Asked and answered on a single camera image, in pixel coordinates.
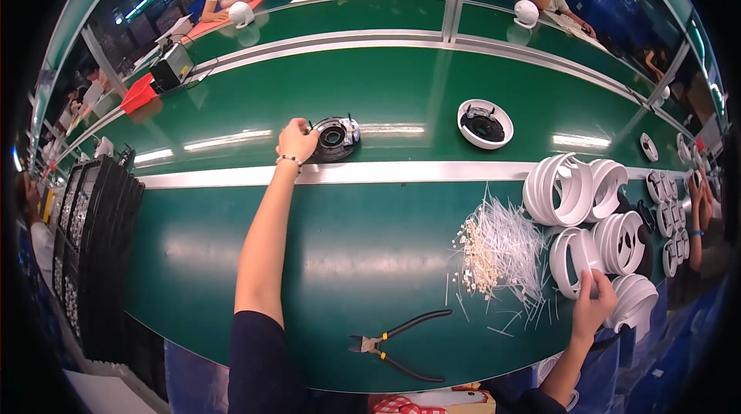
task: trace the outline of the bracelet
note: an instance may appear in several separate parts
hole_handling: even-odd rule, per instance
[[[281,155],[278,158],[276,158],[276,165],[281,162],[282,159],[288,159],[290,161],[293,161],[296,165],[299,167],[299,174],[301,174],[301,167],[304,165],[304,162],[296,157],[292,157],[290,155]]]

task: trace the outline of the green object in red box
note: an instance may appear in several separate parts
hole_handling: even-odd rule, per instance
[[[120,105],[120,108],[126,112],[126,114],[131,114],[134,110],[148,104],[150,100],[157,96],[150,85],[151,81],[152,74],[147,73],[131,85],[129,92],[126,94]]]

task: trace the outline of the stack of black trays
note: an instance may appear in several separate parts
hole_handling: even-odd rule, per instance
[[[124,294],[144,185],[112,158],[69,173],[54,239],[53,285],[86,358],[126,362]]]

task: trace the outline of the pile of zip ties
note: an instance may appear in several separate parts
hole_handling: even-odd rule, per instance
[[[545,277],[548,268],[541,264],[540,253],[546,248],[546,244],[541,231],[532,220],[523,216],[523,212],[522,207],[515,207],[511,202],[505,208],[491,196],[487,184],[481,205],[461,224],[461,230],[453,240],[453,248],[462,247],[464,257],[456,297],[467,320],[468,313],[463,307],[460,293],[461,282],[471,297],[476,292],[483,295],[487,301],[486,313],[492,299],[501,301],[495,296],[495,292],[508,289],[523,304],[527,321],[532,321],[536,314],[540,319],[545,305],[542,288],[548,281]],[[521,312],[514,313],[512,320],[521,317]],[[491,327],[490,330],[512,336]]]

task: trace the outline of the white spherical device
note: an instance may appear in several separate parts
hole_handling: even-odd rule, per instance
[[[242,1],[234,2],[234,5],[229,7],[229,20],[231,20],[237,28],[244,28],[255,20],[255,13],[246,3]]]
[[[458,107],[458,130],[468,142],[484,150],[498,149],[514,135],[512,120],[504,110],[480,99],[467,100]]]
[[[529,0],[521,0],[514,5],[514,14],[516,16],[515,23],[524,28],[532,29],[538,23],[540,12],[535,4]]]

